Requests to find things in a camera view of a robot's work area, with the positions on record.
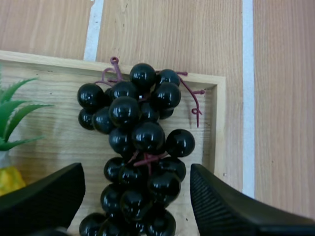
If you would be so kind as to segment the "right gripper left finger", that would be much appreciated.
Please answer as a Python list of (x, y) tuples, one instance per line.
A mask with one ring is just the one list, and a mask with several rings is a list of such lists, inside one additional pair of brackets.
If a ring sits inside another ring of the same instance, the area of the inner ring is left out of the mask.
[(36, 231), (68, 228), (85, 195), (81, 163), (0, 198), (0, 234), (23, 236)]

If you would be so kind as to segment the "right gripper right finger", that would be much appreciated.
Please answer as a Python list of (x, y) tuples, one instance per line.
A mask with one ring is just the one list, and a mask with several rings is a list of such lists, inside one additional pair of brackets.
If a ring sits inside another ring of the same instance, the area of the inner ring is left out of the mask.
[(190, 168), (190, 199), (202, 236), (313, 236), (314, 220), (250, 198), (201, 164)]

